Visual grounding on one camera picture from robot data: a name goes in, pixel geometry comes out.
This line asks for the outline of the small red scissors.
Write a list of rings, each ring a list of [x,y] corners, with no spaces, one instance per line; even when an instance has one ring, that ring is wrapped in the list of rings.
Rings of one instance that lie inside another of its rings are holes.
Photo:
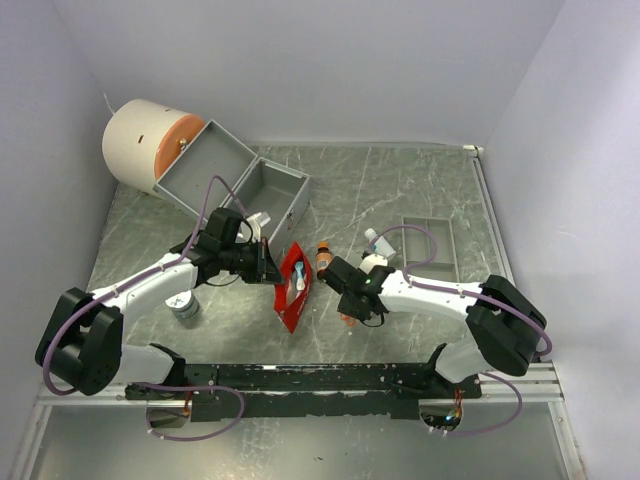
[[[346,326],[350,328],[353,328],[357,323],[357,320],[355,318],[352,318],[351,316],[345,314],[340,314],[340,319],[345,323]]]

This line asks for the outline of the teal capped tube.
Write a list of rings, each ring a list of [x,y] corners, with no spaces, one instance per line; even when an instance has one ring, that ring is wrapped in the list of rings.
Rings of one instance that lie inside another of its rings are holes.
[[[294,265],[294,286],[297,292],[306,288],[305,265],[303,261],[297,261]]]

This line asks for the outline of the red first aid pouch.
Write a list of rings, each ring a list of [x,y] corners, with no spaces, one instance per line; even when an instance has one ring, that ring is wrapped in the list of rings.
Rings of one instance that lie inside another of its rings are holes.
[[[294,286],[294,265],[303,261],[305,265],[306,288],[297,292]],[[308,300],[313,280],[313,270],[304,251],[294,242],[282,261],[279,273],[284,282],[275,286],[273,308],[287,330],[293,334]]]

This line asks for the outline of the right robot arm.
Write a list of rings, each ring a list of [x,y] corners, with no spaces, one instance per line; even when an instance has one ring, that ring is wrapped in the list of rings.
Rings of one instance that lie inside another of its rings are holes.
[[[479,373],[524,376],[550,352],[542,313],[506,278],[477,283],[428,280],[376,261],[359,268],[335,257],[319,279],[340,295],[338,311],[365,324],[390,313],[432,315],[466,325],[466,336],[436,350],[424,374],[426,390],[443,398]]]

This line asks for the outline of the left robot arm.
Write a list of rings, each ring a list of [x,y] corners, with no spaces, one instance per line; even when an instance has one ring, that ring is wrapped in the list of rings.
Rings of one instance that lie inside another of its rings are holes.
[[[282,284],[261,233],[269,221],[265,212],[243,216],[218,207],[198,220],[184,242],[137,274],[92,292],[64,292],[35,353],[47,388],[59,396],[91,396],[112,383],[133,383],[165,399],[181,395],[187,385],[185,359],[159,344],[125,344],[126,322],[209,284],[223,271],[246,284]]]

